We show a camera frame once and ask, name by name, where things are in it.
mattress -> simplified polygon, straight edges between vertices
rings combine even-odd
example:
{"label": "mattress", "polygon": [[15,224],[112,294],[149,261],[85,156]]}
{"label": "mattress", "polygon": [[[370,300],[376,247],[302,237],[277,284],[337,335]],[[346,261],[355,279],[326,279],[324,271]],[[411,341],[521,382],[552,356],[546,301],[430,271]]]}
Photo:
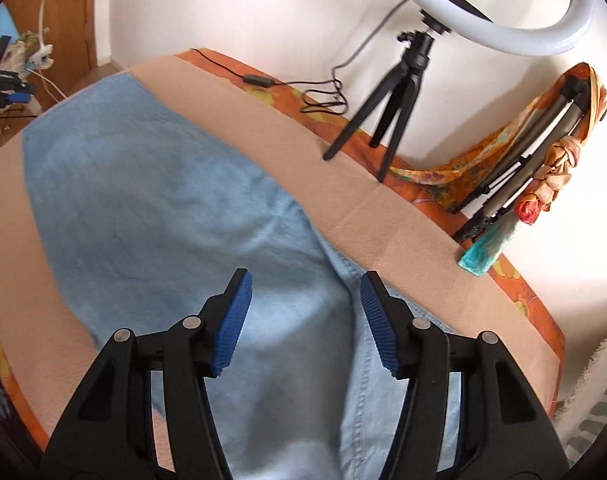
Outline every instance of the mattress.
{"label": "mattress", "polygon": [[[209,54],[238,72],[256,72]],[[448,233],[465,219],[448,215],[419,186],[391,177],[379,185],[371,173],[381,150],[366,148],[366,134],[326,163],[321,153],[346,120],[300,114],[294,89],[245,86],[192,52],[131,73],[168,108],[263,168],[360,266],[378,270],[463,335],[498,333],[552,409],[563,334],[543,304],[505,258],[481,278],[460,269],[461,248]],[[22,138],[15,137],[0,150],[0,377],[41,447],[95,355],[96,342],[66,307],[50,268],[26,193]],[[162,432],[159,417],[156,424]]]}

tripod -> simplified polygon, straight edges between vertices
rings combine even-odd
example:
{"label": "tripod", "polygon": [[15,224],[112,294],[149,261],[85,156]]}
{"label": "tripod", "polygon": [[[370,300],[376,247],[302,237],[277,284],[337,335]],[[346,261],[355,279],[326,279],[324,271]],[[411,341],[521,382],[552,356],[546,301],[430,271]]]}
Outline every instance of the tripod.
{"label": "tripod", "polygon": [[417,102],[417,97],[419,97],[419,91],[421,90],[423,73],[430,61],[428,54],[435,41],[432,36],[425,32],[402,34],[399,37],[399,40],[410,40],[410,46],[403,52],[401,62],[385,75],[352,120],[346,124],[346,127],[341,131],[335,142],[328,148],[328,151],[323,154],[323,160],[330,160],[334,157],[357,131],[363,121],[373,113],[377,105],[383,101],[385,96],[391,94],[388,99],[388,104],[383,110],[381,119],[377,124],[375,134],[370,141],[371,148],[379,146],[381,139],[388,131],[388,128],[398,113],[397,123],[394,126],[388,149],[385,152],[381,168],[379,169],[377,177],[379,182],[383,182],[383,179],[388,173],[388,168],[392,163],[392,159],[401,142],[403,132],[410,120],[410,115],[412,114],[412,110]]}

blue towel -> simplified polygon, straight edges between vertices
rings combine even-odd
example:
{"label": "blue towel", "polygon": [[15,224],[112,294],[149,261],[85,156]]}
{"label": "blue towel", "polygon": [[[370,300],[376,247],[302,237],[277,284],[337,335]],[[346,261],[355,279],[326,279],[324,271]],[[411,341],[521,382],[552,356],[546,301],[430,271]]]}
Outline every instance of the blue towel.
{"label": "blue towel", "polygon": [[16,25],[12,21],[12,16],[6,7],[6,4],[0,4],[0,37],[10,36],[10,43],[14,43],[19,38]]}
{"label": "blue towel", "polygon": [[[378,478],[406,381],[378,358],[359,300],[364,269],[279,184],[129,74],[32,122],[23,147],[59,290],[98,347],[121,327],[166,330],[237,267],[253,274],[232,364],[207,383],[237,480]],[[453,376],[442,467],[454,457],[458,388]],[[158,383],[153,397],[162,410]]]}

ring light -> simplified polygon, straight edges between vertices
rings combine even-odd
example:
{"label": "ring light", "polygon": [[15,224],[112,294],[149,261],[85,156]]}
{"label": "ring light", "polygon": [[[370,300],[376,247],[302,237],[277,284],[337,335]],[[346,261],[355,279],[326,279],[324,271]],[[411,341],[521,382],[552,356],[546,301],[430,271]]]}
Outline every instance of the ring light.
{"label": "ring light", "polygon": [[519,56],[553,56],[570,50],[587,33],[595,10],[595,0],[570,0],[567,12],[555,25],[526,29],[487,22],[449,0],[414,1],[464,38]]}

white wall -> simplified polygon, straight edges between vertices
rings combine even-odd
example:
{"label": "white wall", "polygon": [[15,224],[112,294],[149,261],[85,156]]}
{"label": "white wall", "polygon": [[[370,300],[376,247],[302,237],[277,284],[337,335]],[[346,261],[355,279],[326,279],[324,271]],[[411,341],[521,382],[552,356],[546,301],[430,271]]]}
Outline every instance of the white wall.
{"label": "white wall", "polygon": [[94,41],[96,63],[110,61],[110,0],[94,0]]}
{"label": "white wall", "polygon": [[[208,46],[282,80],[327,78],[399,0],[111,0],[114,60],[145,59]],[[568,0],[470,0],[493,20],[539,27],[563,15]],[[402,51],[395,37],[419,24],[408,4],[341,73],[357,109]],[[448,161],[511,120],[581,60],[607,85],[607,7],[572,52],[525,58],[491,51],[456,34],[439,38],[400,154],[420,168]],[[372,131],[376,118],[365,125]],[[564,384],[573,381],[607,335],[607,119],[584,151],[567,190],[534,228],[506,251],[568,338]]]}

